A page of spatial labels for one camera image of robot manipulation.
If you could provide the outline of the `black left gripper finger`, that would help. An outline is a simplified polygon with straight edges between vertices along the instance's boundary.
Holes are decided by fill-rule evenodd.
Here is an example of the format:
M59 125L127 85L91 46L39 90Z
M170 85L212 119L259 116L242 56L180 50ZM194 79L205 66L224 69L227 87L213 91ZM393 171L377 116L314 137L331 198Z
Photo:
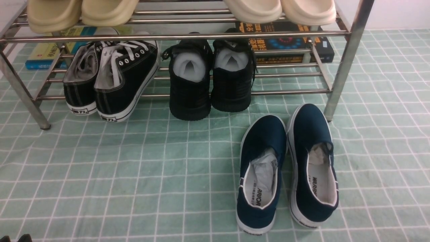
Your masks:
M10 239L10 237L9 237L9 236L3 236L3 237L0 239L0 242L11 242L11 239Z

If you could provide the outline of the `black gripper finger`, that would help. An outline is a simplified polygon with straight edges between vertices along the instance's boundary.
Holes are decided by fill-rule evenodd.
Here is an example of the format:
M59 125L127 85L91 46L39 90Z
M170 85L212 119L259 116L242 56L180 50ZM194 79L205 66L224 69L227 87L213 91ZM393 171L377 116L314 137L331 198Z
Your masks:
M23 234L17 242L33 242L30 234Z

